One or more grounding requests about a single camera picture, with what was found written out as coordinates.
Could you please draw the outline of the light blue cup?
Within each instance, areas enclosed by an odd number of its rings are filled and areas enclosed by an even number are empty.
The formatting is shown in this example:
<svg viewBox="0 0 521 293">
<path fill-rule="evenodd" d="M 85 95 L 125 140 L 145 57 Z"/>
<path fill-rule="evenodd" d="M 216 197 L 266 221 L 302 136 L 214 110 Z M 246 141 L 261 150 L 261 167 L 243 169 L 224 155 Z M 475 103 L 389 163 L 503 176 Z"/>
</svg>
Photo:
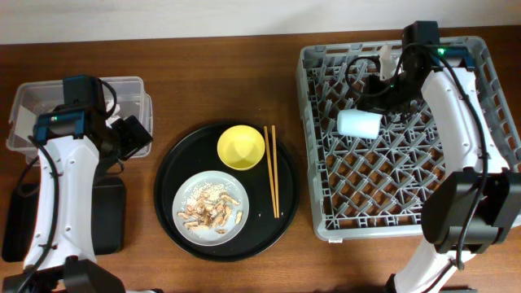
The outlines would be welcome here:
<svg viewBox="0 0 521 293">
<path fill-rule="evenodd" d="M 337 115 L 337 130 L 340 135 L 355 138 L 376 139 L 383 116 L 357 109 L 342 110 Z"/>
</svg>

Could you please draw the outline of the yellow bowl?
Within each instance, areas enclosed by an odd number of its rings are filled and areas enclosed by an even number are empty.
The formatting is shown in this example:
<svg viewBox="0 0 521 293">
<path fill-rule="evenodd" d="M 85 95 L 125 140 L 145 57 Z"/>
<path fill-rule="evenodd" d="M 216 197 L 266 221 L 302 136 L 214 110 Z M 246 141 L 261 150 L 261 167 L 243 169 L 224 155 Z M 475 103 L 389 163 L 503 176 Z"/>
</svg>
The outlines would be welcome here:
<svg viewBox="0 0 521 293">
<path fill-rule="evenodd" d="M 255 167 L 263 158 L 265 140 L 261 133 L 251 126 L 232 126 L 219 137 L 217 154 L 227 167 L 246 171 Z"/>
</svg>

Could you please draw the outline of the wooden chopstick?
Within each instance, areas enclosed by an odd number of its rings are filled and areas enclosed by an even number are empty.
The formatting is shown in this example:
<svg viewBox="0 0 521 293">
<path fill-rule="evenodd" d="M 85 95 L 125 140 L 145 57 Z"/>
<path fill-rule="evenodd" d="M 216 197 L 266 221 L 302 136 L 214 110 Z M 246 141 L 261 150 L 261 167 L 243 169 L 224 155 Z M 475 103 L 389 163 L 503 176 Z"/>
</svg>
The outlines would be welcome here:
<svg viewBox="0 0 521 293">
<path fill-rule="evenodd" d="M 279 211 L 279 195 L 278 195 L 278 153 L 277 153 L 277 140 L 276 140 L 276 127 L 272 125 L 272 143 L 273 143 L 273 165 L 274 165 L 274 194 L 275 194 L 275 207 L 276 207 L 276 218 L 280 217 Z"/>
<path fill-rule="evenodd" d="M 270 149 L 269 149 L 268 128 L 267 128 L 267 126 L 264 126 L 263 129 L 264 129 L 264 140 L 265 140 L 265 152 L 266 152 L 268 174 L 269 174 L 269 188 L 270 188 L 270 194 L 271 194 L 271 199 L 272 199 L 274 218 L 278 218 L 275 191 L 274 191 L 274 175 L 273 175 L 273 169 L 272 169 L 271 154 L 270 154 Z"/>
</svg>

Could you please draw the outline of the white tissue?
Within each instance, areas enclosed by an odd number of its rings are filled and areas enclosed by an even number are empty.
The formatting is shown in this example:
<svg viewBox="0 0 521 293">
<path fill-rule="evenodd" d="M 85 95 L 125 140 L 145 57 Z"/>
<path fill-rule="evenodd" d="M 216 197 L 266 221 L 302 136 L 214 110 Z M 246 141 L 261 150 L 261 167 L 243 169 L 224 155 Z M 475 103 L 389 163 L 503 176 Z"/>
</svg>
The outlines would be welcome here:
<svg viewBox="0 0 521 293">
<path fill-rule="evenodd" d="M 106 120 L 107 125 L 111 125 L 112 123 L 120 119 L 120 116 L 118 115 L 119 111 L 120 105 L 118 103 L 115 103 L 113 99 L 107 102 L 107 112 L 111 113 L 111 116 Z"/>
</svg>

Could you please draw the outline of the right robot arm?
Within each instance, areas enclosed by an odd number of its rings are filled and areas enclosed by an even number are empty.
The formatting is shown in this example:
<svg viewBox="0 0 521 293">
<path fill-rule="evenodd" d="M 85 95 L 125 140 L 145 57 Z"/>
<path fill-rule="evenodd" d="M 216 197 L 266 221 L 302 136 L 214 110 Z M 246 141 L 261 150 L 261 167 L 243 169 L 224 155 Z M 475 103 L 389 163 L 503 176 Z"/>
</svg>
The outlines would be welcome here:
<svg viewBox="0 0 521 293">
<path fill-rule="evenodd" d="M 442 45 L 435 21 L 406 26 L 401 46 L 392 71 L 368 79 L 357 109 L 386 115 L 422 98 L 433 115 L 445 179 L 422 206 L 420 245 L 385 290 L 439 292 L 467 261 L 506 240 L 520 212 L 520 175 L 490 134 L 470 51 Z"/>
</svg>

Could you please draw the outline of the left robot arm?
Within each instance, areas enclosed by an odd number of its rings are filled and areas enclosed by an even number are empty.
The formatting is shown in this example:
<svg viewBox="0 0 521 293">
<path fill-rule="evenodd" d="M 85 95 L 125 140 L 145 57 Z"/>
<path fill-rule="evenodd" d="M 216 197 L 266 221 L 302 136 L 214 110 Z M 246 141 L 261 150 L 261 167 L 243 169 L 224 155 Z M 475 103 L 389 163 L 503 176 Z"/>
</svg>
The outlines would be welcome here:
<svg viewBox="0 0 521 293">
<path fill-rule="evenodd" d="M 151 134 L 135 116 L 112 120 L 105 92 L 114 87 L 88 75 L 62 81 L 63 102 L 36 117 L 28 140 L 41 170 L 37 214 L 22 273 L 4 278 L 5 292 L 123 292 L 123 282 L 96 262 L 93 187 L 148 146 Z"/>
</svg>

